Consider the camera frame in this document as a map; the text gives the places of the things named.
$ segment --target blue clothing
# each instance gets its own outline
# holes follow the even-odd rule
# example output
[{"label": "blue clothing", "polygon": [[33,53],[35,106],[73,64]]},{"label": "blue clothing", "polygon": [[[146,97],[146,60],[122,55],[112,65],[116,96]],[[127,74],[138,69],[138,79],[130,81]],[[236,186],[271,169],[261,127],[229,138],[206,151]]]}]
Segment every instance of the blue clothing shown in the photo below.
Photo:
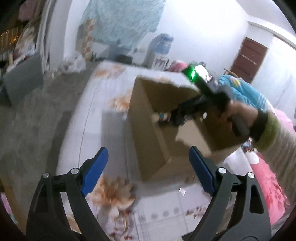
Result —
[{"label": "blue clothing", "polygon": [[222,75],[218,79],[219,85],[229,85],[233,91],[233,99],[243,102],[254,108],[265,109],[266,97],[255,90],[249,83],[242,78],[235,78],[231,75]]}]

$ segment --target ceiling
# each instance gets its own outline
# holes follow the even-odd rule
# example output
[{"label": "ceiling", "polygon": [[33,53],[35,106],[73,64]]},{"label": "ceiling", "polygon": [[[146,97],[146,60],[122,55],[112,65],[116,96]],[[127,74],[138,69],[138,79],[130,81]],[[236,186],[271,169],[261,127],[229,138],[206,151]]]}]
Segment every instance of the ceiling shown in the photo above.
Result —
[{"label": "ceiling", "polygon": [[236,1],[242,6],[248,15],[273,23],[296,36],[291,24],[273,0]]}]

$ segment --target blue gripper pad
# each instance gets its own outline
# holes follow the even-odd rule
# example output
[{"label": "blue gripper pad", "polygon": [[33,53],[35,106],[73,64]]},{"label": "blue gripper pad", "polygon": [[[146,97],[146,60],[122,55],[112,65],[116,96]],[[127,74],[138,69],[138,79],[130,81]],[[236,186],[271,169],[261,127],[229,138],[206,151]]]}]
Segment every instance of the blue gripper pad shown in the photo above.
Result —
[{"label": "blue gripper pad", "polygon": [[214,177],[204,162],[202,154],[193,147],[189,150],[189,161],[205,192],[213,196],[216,193]]},{"label": "blue gripper pad", "polygon": [[108,162],[108,156],[108,150],[105,147],[101,147],[95,155],[93,165],[83,177],[83,186],[81,188],[83,196],[87,196],[88,193],[91,193],[94,190],[94,187]]}]

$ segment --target cardboard box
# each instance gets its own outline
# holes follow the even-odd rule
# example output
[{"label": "cardboard box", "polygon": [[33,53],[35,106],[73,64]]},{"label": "cardboard box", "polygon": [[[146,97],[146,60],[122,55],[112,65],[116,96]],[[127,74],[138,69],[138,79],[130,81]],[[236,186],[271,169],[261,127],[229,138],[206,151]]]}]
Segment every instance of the cardboard box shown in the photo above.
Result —
[{"label": "cardboard box", "polygon": [[191,88],[136,78],[128,115],[144,181],[193,172],[188,154],[194,145],[218,163],[246,141],[221,125],[214,109],[202,122],[197,118],[180,127],[159,126],[152,120],[155,112],[169,112],[197,94]]}]

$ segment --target metal screw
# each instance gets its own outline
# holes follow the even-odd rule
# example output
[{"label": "metal screw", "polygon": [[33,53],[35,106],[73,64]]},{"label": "metal screw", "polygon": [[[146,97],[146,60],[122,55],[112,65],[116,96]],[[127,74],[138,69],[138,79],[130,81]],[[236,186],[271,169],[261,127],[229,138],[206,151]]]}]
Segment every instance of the metal screw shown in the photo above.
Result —
[{"label": "metal screw", "polygon": [[254,173],[252,173],[252,172],[249,172],[248,176],[249,176],[249,178],[254,178],[255,177]]},{"label": "metal screw", "polygon": [[223,168],[223,167],[220,167],[220,168],[218,169],[218,171],[219,171],[220,173],[222,173],[222,174],[225,174],[225,173],[227,172],[226,169]]},{"label": "metal screw", "polygon": [[43,177],[43,178],[48,178],[48,177],[49,177],[49,173],[48,173],[48,172],[44,173],[44,174],[42,175],[42,177]]},{"label": "metal screw", "polygon": [[71,170],[71,173],[72,174],[77,174],[79,172],[79,169],[78,168],[73,168],[72,170]]}]

